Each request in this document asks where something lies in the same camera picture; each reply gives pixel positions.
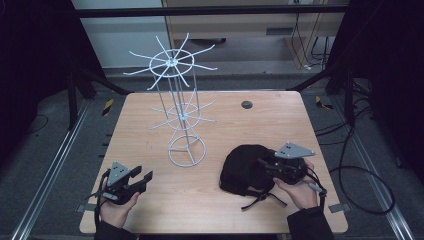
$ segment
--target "wall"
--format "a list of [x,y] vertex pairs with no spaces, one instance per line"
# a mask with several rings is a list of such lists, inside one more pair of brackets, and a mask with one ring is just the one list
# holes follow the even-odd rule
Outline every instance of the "wall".
[[[160,0],[72,0],[76,9],[115,9],[162,7]],[[134,53],[153,57],[163,51],[156,40],[169,48],[164,17],[87,18],[81,19],[103,68],[148,66],[148,59]]]

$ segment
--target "aluminum rail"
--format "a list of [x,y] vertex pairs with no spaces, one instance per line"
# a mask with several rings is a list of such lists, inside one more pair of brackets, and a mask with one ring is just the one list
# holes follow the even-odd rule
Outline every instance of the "aluminum rail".
[[79,112],[79,120],[76,122],[73,129],[69,130],[63,140],[59,150],[56,153],[55,158],[53,159],[50,167],[40,184],[36,194],[34,195],[31,204],[27,208],[24,216],[19,222],[18,226],[15,228],[12,233],[11,240],[25,240],[28,238],[32,227],[34,226],[35,221],[38,218],[38,215],[41,212],[41,209],[44,206],[44,203],[47,200],[47,197],[52,189],[57,176],[59,175],[60,169],[63,166],[63,163],[68,156],[68,153],[72,147],[72,144],[75,141],[75,138],[82,126],[82,123],[85,119],[87,110],[90,106],[90,101],[84,100],[81,104],[81,109]]
[[[340,118],[342,118],[343,120],[346,120],[344,117],[344,114],[342,113],[343,107],[340,100],[338,100],[337,98],[333,96],[330,96],[330,98],[332,102],[334,103],[335,109],[339,113]],[[362,167],[373,172],[377,176],[380,176],[377,172],[376,167],[372,163],[372,159],[368,155],[364,144],[362,143],[358,134],[356,134],[355,132],[352,135],[352,142],[354,144],[355,152],[358,155],[358,159]],[[381,182],[377,181],[376,178],[374,177],[369,176],[368,181],[370,182],[371,187],[374,190],[374,193],[380,203],[380,206],[383,209],[388,209],[391,204],[391,197],[387,188]],[[389,224],[391,225],[393,229],[393,232],[395,233],[396,237],[399,240],[414,240],[415,239],[411,229],[408,226],[408,223],[403,217],[397,204],[395,204],[392,211],[386,214],[386,217],[389,221]]]

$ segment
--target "circular base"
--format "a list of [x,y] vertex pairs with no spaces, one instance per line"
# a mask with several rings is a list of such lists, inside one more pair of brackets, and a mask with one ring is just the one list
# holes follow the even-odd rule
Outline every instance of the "circular base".
[[206,145],[198,136],[184,135],[171,142],[169,158],[180,167],[192,167],[199,164],[206,155]]

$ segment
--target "black bag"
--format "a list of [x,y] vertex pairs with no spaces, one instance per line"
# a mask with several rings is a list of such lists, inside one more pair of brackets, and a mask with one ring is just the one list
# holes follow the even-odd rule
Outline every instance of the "black bag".
[[261,145],[240,145],[233,149],[225,159],[220,175],[219,187],[229,193],[241,196],[253,196],[256,200],[242,210],[246,210],[253,204],[265,200],[267,196],[274,194],[269,191],[275,183],[272,177],[266,173],[266,169],[258,162],[258,158],[271,161],[275,151]]

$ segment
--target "wooden table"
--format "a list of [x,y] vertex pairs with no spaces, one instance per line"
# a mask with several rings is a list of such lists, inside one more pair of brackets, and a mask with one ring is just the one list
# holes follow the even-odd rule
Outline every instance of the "wooden table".
[[[165,102],[169,94],[163,94]],[[243,101],[253,107],[245,109]],[[223,162],[232,149],[241,144],[261,144],[278,150],[287,141],[316,152],[308,159],[315,165],[323,186],[328,190],[326,205],[339,203],[324,162],[311,122],[298,92],[245,91],[199,92],[202,116],[216,122],[201,121],[195,130],[205,142],[204,160],[190,168],[176,166],[168,156],[173,129],[168,125],[151,130],[165,122],[165,115],[151,107],[162,108],[157,93],[128,95],[107,150],[100,175],[118,161],[128,168],[142,165],[142,173],[130,183],[153,171],[138,204],[130,212],[125,228],[134,233],[287,233],[287,215],[298,209],[289,196],[277,186],[271,190],[288,203],[282,207],[268,198],[242,212],[241,207],[254,198],[222,191],[219,175]],[[100,175],[93,187],[96,191]],[[344,213],[325,215],[333,232],[347,230]],[[95,232],[93,212],[85,212],[80,224],[83,233]]]

